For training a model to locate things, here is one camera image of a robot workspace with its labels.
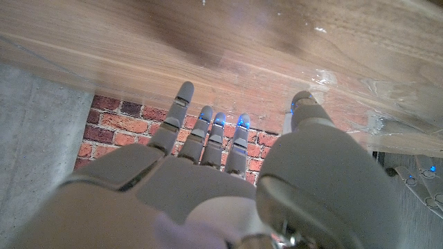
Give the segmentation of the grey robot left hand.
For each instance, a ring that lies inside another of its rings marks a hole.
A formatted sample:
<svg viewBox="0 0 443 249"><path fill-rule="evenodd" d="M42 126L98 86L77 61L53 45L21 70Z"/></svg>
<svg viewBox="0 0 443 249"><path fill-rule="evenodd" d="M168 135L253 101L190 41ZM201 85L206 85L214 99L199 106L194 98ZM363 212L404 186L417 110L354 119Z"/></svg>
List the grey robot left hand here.
<svg viewBox="0 0 443 249"><path fill-rule="evenodd" d="M391 154L388 164L406 209L442 219L442 159L421 154Z"/></svg>

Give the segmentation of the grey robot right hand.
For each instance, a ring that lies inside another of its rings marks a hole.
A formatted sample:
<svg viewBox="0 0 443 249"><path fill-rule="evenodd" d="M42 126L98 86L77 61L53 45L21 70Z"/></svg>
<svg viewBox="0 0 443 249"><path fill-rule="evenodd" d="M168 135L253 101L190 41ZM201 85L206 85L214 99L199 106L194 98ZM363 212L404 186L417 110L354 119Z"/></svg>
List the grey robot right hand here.
<svg viewBox="0 0 443 249"><path fill-rule="evenodd" d="M171 154L194 92L182 84L146 145L121 147L74 171L11 248L400 248L390 178L306 91L291 131L246 180L250 119L239 118L222 158L224 114L204 107Z"/></svg>

